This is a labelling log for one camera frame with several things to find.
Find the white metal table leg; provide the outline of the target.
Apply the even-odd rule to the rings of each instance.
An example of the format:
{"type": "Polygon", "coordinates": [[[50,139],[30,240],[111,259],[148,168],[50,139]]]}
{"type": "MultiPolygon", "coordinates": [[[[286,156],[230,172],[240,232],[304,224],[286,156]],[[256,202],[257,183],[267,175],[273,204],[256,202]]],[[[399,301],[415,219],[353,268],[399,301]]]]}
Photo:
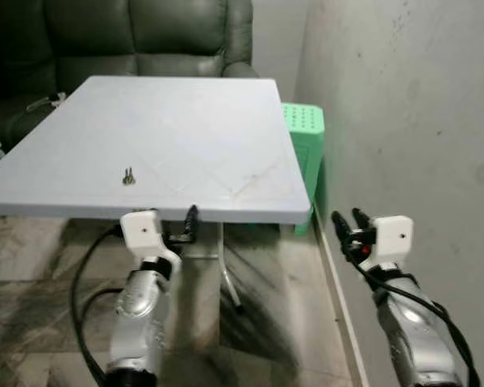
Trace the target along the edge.
{"type": "Polygon", "coordinates": [[[219,267],[221,270],[221,277],[223,278],[224,287],[227,289],[228,299],[232,305],[232,310],[239,314],[245,313],[242,299],[240,298],[237,281],[232,279],[232,274],[227,265],[228,254],[234,254],[235,251],[228,243],[226,228],[223,223],[217,224],[217,232],[219,233],[219,267]]]}

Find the white plastic table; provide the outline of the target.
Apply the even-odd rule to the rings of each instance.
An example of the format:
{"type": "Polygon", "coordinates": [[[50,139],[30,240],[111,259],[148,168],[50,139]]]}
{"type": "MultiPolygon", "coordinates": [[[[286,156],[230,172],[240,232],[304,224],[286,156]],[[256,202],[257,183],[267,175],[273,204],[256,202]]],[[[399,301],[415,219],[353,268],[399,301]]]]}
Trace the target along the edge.
{"type": "Polygon", "coordinates": [[[0,159],[0,216],[178,221],[193,204],[212,223],[309,219],[274,81],[94,75],[0,159]]]}

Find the green plastic stool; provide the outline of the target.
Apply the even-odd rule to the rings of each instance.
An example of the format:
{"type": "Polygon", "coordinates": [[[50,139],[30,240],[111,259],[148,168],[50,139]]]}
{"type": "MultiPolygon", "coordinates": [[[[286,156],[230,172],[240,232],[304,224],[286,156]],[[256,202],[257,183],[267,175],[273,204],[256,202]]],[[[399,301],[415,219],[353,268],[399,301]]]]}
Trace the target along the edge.
{"type": "Polygon", "coordinates": [[[324,116],[322,108],[307,104],[282,103],[284,119],[294,145],[306,195],[315,201],[317,181],[323,165],[324,116]]]}

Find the dark green leather sofa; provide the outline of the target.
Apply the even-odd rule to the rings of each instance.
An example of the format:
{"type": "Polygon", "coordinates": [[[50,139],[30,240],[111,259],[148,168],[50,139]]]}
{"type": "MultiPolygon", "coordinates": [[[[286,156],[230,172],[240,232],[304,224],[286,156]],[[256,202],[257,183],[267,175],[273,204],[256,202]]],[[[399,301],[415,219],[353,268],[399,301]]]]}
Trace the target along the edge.
{"type": "Polygon", "coordinates": [[[0,144],[94,75],[254,78],[252,0],[0,0],[0,144]]]}

